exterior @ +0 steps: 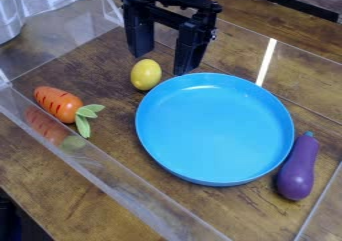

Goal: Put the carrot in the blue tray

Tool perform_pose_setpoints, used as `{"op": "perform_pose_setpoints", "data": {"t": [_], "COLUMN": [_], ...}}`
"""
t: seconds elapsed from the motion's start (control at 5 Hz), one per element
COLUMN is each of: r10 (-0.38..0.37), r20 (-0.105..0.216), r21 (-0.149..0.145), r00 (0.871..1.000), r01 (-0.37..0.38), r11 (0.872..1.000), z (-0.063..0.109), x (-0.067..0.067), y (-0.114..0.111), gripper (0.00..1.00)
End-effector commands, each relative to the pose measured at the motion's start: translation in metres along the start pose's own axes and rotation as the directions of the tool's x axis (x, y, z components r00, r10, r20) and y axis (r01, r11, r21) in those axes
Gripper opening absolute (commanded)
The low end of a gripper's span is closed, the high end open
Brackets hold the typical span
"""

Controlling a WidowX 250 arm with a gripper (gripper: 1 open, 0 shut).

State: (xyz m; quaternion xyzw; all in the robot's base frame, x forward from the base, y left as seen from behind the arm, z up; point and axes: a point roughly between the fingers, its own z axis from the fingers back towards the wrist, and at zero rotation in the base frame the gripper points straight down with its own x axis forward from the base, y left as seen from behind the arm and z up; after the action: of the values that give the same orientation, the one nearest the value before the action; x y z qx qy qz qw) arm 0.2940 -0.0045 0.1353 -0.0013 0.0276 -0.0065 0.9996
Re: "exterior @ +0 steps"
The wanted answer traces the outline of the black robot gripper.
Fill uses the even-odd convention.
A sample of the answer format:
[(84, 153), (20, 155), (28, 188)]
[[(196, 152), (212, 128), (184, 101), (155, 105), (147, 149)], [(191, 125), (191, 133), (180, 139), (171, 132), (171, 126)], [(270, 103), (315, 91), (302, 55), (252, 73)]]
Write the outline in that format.
[[(154, 49), (154, 23), (179, 29), (176, 39), (174, 74), (191, 72), (200, 64), (207, 45), (216, 37), (216, 14), (222, 6), (212, 0), (122, 0), (124, 29), (130, 52), (142, 57)], [(196, 13), (184, 17), (156, 6), (192, 8)]]

